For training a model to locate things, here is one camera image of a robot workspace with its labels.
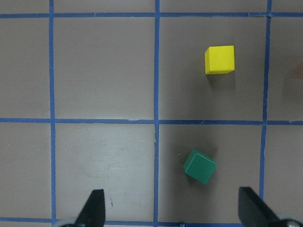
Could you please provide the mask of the right-side left gripper right finger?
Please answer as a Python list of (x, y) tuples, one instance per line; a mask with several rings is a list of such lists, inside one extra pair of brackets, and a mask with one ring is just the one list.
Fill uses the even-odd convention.
[(250, 188), (240, 187), (238, 216), (244, 227), (283, 227), (283, 222)]

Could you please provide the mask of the right-side left gripper black left finger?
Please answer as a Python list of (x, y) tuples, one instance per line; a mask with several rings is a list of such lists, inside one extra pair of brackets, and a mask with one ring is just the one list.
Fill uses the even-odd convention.
[(105, 224), (104, 190), (93, 190), (75, 221), (76, 227), (103, 227)]

